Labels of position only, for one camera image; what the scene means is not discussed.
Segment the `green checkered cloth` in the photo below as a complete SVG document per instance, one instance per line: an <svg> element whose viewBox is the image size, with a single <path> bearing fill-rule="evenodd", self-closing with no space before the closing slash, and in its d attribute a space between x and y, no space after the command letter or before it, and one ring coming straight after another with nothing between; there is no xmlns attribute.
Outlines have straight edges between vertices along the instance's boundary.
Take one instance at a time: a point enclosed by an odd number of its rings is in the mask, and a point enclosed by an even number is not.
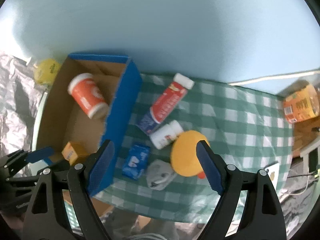
<svg viewBox="0 0 320 240"><path fill-rule="evenodd" d="M176 176L165 189L157 191L148 188L145 176L133 180L122 174L123 162L134 143L151 146L137 122L172 82L172 77L165 75L143 74L142 79L118 152L113 183L96 198L146 217L205 223L219 201L206 179ZM177 120L186 131L202 133L214 153L242 171L257 172L279 163L277 191L285 185L292 161L293 128L284 119L279 97L197 79L167 120Z"/></svg>

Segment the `blue wet wipes pack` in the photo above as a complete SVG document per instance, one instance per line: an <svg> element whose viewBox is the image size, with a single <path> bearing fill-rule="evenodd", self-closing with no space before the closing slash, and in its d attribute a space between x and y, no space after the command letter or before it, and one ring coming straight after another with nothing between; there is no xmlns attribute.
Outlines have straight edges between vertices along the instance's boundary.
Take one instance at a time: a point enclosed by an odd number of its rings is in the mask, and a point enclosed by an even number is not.
<svg viewBox="0 0 320 240"><path fill-rule="evenodd" d="M149 154L149 146L141 143L133 144L124 161L122 175L133 180L138 180L147 168Z"/></svg>

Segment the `red blue medicine box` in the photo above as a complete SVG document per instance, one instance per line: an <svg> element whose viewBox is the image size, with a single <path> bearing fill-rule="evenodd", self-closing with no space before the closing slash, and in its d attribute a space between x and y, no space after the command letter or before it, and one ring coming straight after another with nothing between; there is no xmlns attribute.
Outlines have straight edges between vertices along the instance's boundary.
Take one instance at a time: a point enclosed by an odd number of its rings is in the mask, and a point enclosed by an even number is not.
<svg viewBox="0 0 320 240"><path fill-rule="evenodd" d="M180 73L176 73L170 85L151 105L137 126L146 135L151 135L193 86L193 80Z"/></svg>

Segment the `orange juice bottle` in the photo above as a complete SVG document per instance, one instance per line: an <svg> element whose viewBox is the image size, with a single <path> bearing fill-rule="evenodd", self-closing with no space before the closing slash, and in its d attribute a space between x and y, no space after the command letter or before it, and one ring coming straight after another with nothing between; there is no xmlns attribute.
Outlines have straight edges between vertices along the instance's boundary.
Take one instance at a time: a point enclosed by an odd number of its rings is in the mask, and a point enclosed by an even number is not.
<svg viewBox="0 0 320 240"><path fill-rule="evenodd" d="M288 123L295 124L319 116L319 82L313 85L306 80L298 80L290 89L292 93L283 100Z"/></svg>

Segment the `small yellow box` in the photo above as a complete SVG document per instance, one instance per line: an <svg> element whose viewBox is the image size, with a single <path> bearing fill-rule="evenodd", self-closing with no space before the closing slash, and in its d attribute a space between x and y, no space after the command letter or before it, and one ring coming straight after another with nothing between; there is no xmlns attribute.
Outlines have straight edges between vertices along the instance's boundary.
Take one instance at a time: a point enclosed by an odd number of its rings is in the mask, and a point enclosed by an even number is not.
<svg viewBox="0 0 320 240"><path fill-rule="evenodd" d="M62 150L62 155L70 165L75 165L84 161L89 153L80 143L69 141Z"/></svg>

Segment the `white card tag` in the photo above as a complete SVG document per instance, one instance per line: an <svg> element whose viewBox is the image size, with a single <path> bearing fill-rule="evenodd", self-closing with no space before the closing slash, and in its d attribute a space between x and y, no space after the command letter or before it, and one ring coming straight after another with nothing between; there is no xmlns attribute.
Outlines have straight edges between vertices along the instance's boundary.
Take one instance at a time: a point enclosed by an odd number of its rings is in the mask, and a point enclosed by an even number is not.
<svg viewBox="0 0 320 240"><path fill-rule="evenodd" d="M279 169L280 169L280 163L278 163L278 162L275 162L275 163L268 165L264 168L264 170L267 172L270 180L273 183L276 183L278 181Z"/></svg>

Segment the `white pill bottle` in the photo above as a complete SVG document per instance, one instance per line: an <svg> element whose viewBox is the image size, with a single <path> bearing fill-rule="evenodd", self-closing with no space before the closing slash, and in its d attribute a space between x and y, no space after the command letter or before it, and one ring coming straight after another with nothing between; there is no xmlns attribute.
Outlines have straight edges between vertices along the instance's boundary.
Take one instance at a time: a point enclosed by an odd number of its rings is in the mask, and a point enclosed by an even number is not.
<svg viewBox="0 0 320 240"><path fill-rule="evenodd" d="M150 140L158 150L174 142L184 130L178 121L172 120L150 135Z"/></svg>

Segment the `yellow rubber duck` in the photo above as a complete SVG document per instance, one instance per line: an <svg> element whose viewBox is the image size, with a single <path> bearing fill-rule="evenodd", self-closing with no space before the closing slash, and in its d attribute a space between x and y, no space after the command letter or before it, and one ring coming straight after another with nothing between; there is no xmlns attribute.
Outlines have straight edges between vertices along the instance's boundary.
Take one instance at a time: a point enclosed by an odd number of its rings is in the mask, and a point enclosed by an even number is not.
<svg viewBox="0 0 320 240"><path fill-rule="evenodd" d="M183 177L197 176L204 179L203 168L196 155L196 145L204 140L208 145L208 139L198 131L186 131L179 135L171 148L170 163L172 169Z"/></svg>

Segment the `wooden side table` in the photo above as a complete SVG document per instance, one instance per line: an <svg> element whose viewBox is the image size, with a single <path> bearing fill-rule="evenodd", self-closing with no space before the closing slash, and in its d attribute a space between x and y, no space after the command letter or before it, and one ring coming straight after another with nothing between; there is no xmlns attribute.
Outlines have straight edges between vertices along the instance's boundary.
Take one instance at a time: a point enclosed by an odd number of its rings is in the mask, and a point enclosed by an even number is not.
<svg viewBox="0 0 320 240"><path fill-rule="evenodd" d="M319 136L319 116L294 125L293 158L299 157L300 150L312 143Z"/></svg>

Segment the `silver foil sheet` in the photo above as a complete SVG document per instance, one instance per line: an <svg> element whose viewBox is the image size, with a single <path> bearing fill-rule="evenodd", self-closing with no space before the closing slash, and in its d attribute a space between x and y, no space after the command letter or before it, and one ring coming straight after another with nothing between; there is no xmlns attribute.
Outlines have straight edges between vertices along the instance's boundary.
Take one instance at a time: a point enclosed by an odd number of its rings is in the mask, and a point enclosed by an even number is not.
<svg viewBox="0 0 320 240"><path fill-rule="evenodd" d="M1 55L1 156L31 149L35 118L43 87L26 62Z"/></svg>

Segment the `orange white canister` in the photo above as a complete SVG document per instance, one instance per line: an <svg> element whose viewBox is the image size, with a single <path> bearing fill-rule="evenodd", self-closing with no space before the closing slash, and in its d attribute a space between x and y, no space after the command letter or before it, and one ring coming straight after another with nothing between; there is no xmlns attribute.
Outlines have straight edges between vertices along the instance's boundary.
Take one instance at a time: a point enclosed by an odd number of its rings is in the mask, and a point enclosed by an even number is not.
<svg viewBox="0 0 320 240"><path fill-rule="evenodd" d="M100 119L107 114L109 106L92 74L77 75L71 80L67 90L91 120Z"/></svg>

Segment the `blue cardboard box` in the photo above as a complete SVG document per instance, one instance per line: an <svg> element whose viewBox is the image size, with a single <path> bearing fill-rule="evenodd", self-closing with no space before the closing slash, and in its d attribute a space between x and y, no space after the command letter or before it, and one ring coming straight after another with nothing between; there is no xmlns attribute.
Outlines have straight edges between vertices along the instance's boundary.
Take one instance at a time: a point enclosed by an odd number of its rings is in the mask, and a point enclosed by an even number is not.
<svg viewBox="0 0 320 240"><path fill-rule="evenodd" d="M91 120L68 94L71 80L90 73L108 104L107 114ZM131 112L142 86L140 72L128 56L73 53L67 56L48 92L40 123L34 127L33 147L54 149L52 161L62 158L67 142L80 143L88 153L97 152L105 140L114 143L114 156L95 196L113 183L118 152Z"/></svg>

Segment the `yellow drink bottle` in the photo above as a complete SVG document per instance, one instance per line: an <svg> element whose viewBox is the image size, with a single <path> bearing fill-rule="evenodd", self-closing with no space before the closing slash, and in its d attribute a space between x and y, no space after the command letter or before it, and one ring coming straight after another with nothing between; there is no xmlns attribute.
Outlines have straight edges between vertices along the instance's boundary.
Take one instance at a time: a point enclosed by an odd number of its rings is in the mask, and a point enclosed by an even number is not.
<svg viewBox="0 0 320 240"><path fill-rule="evenodd" d="M55 59L36 61L33 64L34 79L38 84L51 86L61 68Z"/></svg>

